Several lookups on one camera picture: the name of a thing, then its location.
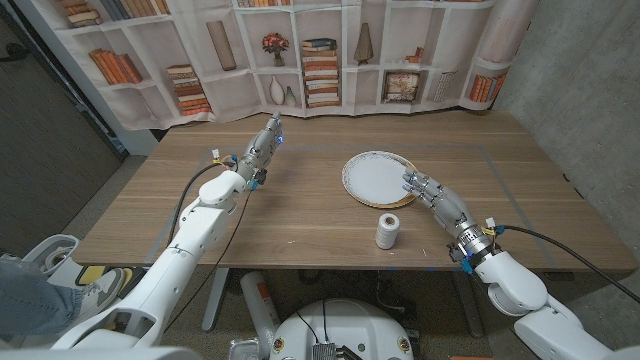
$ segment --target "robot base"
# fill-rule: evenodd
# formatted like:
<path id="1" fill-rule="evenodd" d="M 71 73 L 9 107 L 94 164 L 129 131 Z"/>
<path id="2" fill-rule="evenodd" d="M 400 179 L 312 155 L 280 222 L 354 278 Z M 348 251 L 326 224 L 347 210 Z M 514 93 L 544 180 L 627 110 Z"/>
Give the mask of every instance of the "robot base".
<path id="1" fill-rule="evenodd" d="M 298 311 L 318 336 L 320 344 L 335 344 L 336 348 L 346 346 L 362 359 L 413 360 L 407 333 L 384 311 L 358 300 L 330 299 L 324 302 L 326 316 L 323 316 L 322 303 L 317 301 Z M 269 358 L 315 359 L 313 332 L 297 314 L 291 315 L 276 331 Z M 329 358 L 335 359 L 334 356 L 318 357 Z"/>

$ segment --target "bookshelf backdrop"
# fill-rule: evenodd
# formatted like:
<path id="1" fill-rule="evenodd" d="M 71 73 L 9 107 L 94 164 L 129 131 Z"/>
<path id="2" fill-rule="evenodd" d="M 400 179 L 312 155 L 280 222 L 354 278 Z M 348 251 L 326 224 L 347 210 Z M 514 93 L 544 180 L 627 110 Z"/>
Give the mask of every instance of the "bookshelf backdrop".
<path id="1" fill-rule="evenodd" d="M 128 129 L 226 122 L 273 111 L 309 117 L 456 105 L 483 110 L 497 95 L 537 5 L 536 0 L 31 1 Z M 124 14 L 114 13 L 118 3 Z M 279 52 L 284 66 L 275 66 L 274 53 L 263 48 L 270 33 L 288 41 Z M 313 39 L 332 41 L 322 51 L 327 59 L 335 53 L 337 66 L 321 63 L 338 74 L 337 84 L 323 85 L 337 86 L 331 101 L 322 102 L 327 106 L 310 105 L 323 96 L 315 89 L 309 98 L 307 81 L 318 78 L 309 71 L 320 68 L 305 66 L 303 58 L 319 48 L 303 44 Z M 91 52 L 128 55 L 126 65 L 141 79 L 127 77 L 123 64 L 129 82 L 110 81 Z M 208 101 L 206 111 L 184 116 L 185 103 L 167 74 L 176 65 L 193 69 Z M 398 74 L 403 72 L 413 75 Z M 284 102 L 272 94 L 274 77 L 286 89 Z"/>

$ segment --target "wooden table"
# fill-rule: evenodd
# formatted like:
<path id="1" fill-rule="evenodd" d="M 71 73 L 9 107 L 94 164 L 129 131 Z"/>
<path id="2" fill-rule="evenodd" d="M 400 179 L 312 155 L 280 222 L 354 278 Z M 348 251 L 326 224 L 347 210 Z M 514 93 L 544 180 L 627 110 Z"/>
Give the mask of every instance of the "wooden table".
<path id="1" fill-rule="evenodd" d="M 241 155 L 267 114 L 227 124 L 172 129 L 111 204 L 74 254 L 83 264 L 151 263 L 167 243 L 170 218 L 189 178 L 212 160 L 211 149 Z M 595 210 L 563 179 L 535 141 L 506 112 L 441 112 L 413 116 L 282 119 L 285 142 L 254 191 L 220 267 L 453 270 L 453 239 L 419 202 L 389 212 L 401 231 L 390 250 L 374 241 L 387 210 L 353 199 L 341 180 L 344 164 L 364 151 L 397 153 L 454 189 L 478 223 L 532 228 L 565 243 L 598 267 L 630 272 L 637 264 Z M 197 189 L 220 171 L 210 170 Z M 201 260 L 214 264 L 238 223 Z M 554 246 L 508 231 L 499 239 L 534 270 L 584 270 Z"/>

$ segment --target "red flowers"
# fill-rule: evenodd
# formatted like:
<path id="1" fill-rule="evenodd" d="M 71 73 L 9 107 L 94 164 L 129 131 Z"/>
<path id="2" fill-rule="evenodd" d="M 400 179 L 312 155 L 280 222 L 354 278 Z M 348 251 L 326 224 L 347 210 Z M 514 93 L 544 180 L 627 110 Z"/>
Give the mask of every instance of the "red flowers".
<path id="1" fill-rule="evenodd" d="M 289 47 L 289 40 L 278 33 L 269 33 L 262 39 L 262 48 L 268 53 L 287 51 L 287 47 Z"/>

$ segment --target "table leg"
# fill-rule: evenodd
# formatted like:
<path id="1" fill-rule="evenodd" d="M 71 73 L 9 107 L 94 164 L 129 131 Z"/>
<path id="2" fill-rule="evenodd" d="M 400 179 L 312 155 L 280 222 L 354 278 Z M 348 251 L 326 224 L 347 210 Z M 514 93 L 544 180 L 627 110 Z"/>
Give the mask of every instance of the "table leg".
<path id="1" fill-rule="evenodd" d="M 460 304 L 462 305 L 467 320 L 469 334 L 474 338 L 480 338 L 484 336 L 484 329 L 482 328 L 480 312 L 478 311 L 478 305 L 476 304 L 471 283 L 469 282 L 469 275 L 462 271 L 454 271 L 452 274 L 453 283 L 456 286 L 458 298 L 460 299 Z"/>
<path id="2" fill-rule="evenodd" d="M 207 309 L 205 310 L 204 318 L 202 319 L 202 330 L 206 332 L 213 330 L 216 325 L 216 320 L 218 319 L 218 314 L 222 307 L 222 300 L 224 299 L 230 270 L 231 269 L 229 268 L 218 268 L 216 269 L 215 275 L 213 275 L 209 301 L 207 302 Z"/>

